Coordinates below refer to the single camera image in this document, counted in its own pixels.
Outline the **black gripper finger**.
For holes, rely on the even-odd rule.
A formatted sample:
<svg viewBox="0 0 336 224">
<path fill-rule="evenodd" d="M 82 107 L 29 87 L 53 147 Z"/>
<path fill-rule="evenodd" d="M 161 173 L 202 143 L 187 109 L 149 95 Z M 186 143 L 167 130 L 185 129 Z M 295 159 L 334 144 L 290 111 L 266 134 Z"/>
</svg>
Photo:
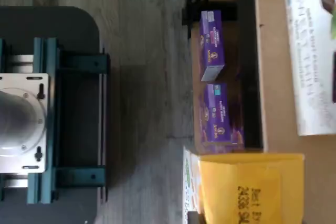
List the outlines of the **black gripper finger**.
<svg viewBox="0 0 336 224">
<path fill-rule="evenodd" d="M 204 224 L 204 217 L 197 211 L 188 211 L 187 224 Z"/>
</svg>

